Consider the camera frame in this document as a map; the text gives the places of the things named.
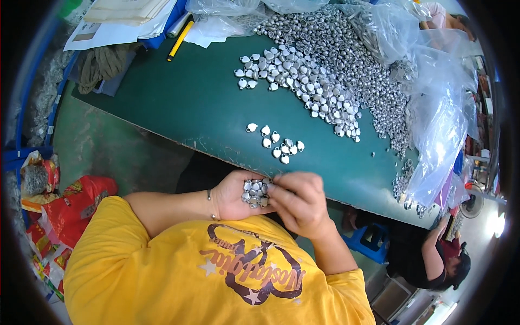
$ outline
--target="blue plastic stool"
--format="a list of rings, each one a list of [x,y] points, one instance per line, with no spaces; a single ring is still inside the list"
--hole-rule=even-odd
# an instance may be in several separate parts
[[[369,229],[373,230],[372,238],[370,241],[366,240],[365,232]],[[386,263],[386,254],[388,253],[388,247],[390,241],[388,239],[388,228],[379,224],[372,226],[363,227],[361,229],[354,230],[352,237],[341,235],[348,248],[353,251],[359,252],[369,259],[379,264]]]

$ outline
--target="woman's left hand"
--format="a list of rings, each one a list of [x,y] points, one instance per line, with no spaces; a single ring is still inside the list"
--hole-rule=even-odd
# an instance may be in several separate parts
[[[274,212],[275,209],[271,205],[252,209],[249,207],[249,203],[242,201],[244,182],[248,179],[263,178],[262,175],[242,170],[229,173],[220,184],[211,190],[211,197],[217,212],[216,217],[220,220],[242,220],[252,215]]]

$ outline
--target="woman's right hand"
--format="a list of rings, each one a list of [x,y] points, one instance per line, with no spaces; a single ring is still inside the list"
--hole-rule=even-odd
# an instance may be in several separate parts
[[[288,230],[308,239],[320,239],[336,226],[329,217],[323,180],[313,173],[289,173],[274,178],[269,203]]]

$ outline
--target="stack of paper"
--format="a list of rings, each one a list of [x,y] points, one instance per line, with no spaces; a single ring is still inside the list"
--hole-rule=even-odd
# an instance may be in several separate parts
[[[133,43],[159,36],[177,0],[169,0],[155,18],[141,26],[113,23],[94,23],[82,20],[65,44],[64,51]]]
[[[141,26],[155,18],[166,3],[168,0],[97,0],[83,19]]]

